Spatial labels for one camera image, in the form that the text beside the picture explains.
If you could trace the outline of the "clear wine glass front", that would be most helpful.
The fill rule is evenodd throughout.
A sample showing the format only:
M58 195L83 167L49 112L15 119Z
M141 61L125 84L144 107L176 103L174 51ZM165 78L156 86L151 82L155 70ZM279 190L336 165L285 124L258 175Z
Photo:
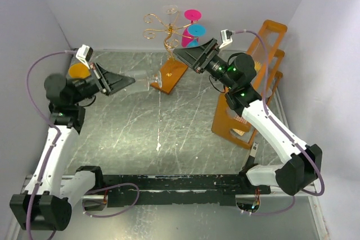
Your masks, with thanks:
M149 91L152 83L162 87L162 76L160 71L135 70L126 73L126 76L134 78L135 82L125 88L127 93L138 93Z

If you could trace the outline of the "blue plastic wine glass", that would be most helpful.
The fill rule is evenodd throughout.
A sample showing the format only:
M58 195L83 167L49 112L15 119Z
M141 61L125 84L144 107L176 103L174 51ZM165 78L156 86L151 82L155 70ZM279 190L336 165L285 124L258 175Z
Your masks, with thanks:
M196 47L199 45L199 37L206 34L206 28L200 24L192 24L187 28L189 35L192 36L191 41L186 46L187 48Z

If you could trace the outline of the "pink plastic wine glass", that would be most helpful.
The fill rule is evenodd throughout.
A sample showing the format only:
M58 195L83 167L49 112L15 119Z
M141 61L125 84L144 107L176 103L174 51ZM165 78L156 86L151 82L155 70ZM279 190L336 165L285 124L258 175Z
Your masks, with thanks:
M198 37L194 37L188 32L188 28L191 25L196 24L201 19L202 14L199 10L189 9L184 12L184 17L190 21L190 24L184 27L184 32L182 34L182 40L181 40L181 46L183 48L186 48L191 42L199 41Z

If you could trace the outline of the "yellow plastic wine glass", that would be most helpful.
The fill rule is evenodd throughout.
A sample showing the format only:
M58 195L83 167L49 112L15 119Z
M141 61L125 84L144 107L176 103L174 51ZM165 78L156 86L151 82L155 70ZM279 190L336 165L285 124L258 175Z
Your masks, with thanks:
M76 63L70 66L68 74L73 79L85 79L91 75L89 69L81 63Z

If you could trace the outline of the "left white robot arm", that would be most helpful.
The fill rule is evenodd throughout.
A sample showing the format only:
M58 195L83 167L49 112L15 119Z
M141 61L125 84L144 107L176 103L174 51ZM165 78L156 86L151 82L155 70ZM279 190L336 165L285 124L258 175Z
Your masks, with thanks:
M85 79L51 74L44 81L49 100L48 135L33 177L10 208L23 230L63 231L70 223L73 207L90 192L104 190L105 180L98 166L81 166L62 184L70 149L79 137L86 110L80 102L102 93L110 96L135 83L135 78L112 73L92 63Z

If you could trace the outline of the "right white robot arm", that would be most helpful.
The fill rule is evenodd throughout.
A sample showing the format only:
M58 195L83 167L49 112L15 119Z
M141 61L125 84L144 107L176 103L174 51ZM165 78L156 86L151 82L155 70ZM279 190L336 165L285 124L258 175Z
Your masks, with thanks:
M176 48L173 53L196 73L206 71L228 88L225 93L228 107L264 137L282 162L280 166L252 165L246 168L238 181L242 192L249 194L259 185L267 185L279 187L293 196L319 180L321 190L316 195L323 195L322 150L317 144L310 146L298 138L270 111L265 99L251 84L257 72L250 55L238 53L228 64L218 55L216 39L197 47Z

